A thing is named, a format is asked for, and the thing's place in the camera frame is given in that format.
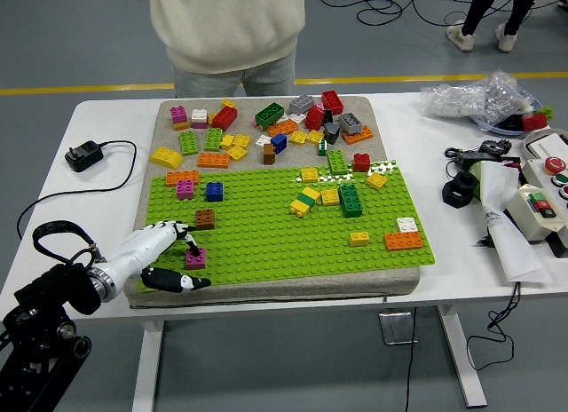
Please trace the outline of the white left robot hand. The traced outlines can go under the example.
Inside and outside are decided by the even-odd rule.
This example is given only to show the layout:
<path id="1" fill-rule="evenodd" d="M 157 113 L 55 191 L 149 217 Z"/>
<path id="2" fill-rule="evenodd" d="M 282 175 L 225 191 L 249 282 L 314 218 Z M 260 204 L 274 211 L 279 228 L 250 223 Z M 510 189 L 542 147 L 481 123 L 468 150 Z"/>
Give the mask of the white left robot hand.
<path id="1" fill-rule="evenodd" d="M 209 279 L 153 266 L 157 258 L 177 241 L 185 242 L 198 257 L 201 253 L 192 237 L 194 229 L 181 221 L 160 221 L 130 234 L 106 257 L 106 263 L 92 269 L 110 289 L 106 300 L 114 299 L 131 276 L 141 277 L 148 288 L 173 293 L 210 286 Z"/>

